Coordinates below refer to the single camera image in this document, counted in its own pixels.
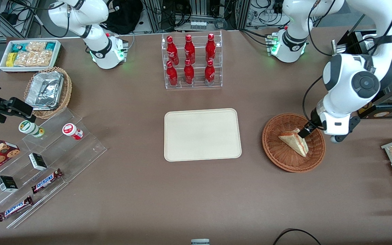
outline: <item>black bag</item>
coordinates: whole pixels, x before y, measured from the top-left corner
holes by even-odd
[[[119,35],[134,31],[143,11],[140,0],[109,0],[107,6],[109,18],[101,23],[101,27]]]

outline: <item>small black box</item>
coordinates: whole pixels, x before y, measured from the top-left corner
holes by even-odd
[[[48,166],[46,166],[45,161],[43,160],[42,155],[33,152],[30,155],[28,155],[28,157],[30,157],[30,162],[33,165],[33,168],[40,171],[45,171],[48,168]]]
[[[10,176],[0,176],[0,188],[5,192],[15,192],[17,191],[17,185],[14,183],[13,177]]]

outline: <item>aluminum foil container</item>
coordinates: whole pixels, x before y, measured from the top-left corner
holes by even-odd
[[[44,72],[34,75],[25,102],[33,110],[55,110],[59,107],[64,75],[60,72]]]

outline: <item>snickers bar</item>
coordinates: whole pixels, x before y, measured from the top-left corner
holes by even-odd
[[[51,182],[53,182],[62,175],[63,173],[60,171],[60,169],[57,169],[44,180],[40,181],[37,185],[31,187],[31,189],[33,189],[33,193],[36,194],[40,189],[45,188],[45,186],[49,185]]]
[[[10,215],[19,212],[21,209],[27,207],[28,205],[33,205],[33,199],[31,196],[28,196],[25,200],[22,202],[14,205],[10,209],[7,209],[5,212],[0,213],[0,222],[8,218]]]

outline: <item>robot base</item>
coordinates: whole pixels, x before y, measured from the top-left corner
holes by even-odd
[[[119,65],[121,62],[126,62],[128,54],[128,43],[123,43],[123,40],[116,37],[109,37],[112,42],[112,48],[102,59],[95,58],[92,53],[93,61],[102,69],[111,69]]]
[[[269,56],[278,58],[282,62],[292,63],[298,60],[299,57],[305,52],[306,43],[302,49],[297,46],[297,51],[291,51],[290,48],[282,41],[282,35],[284,32],[285,30],[280,30],[279,32],[272,33],[271,36],[266,37],[266,44],[273,45],[272,47],[267,47],[267,54]]]

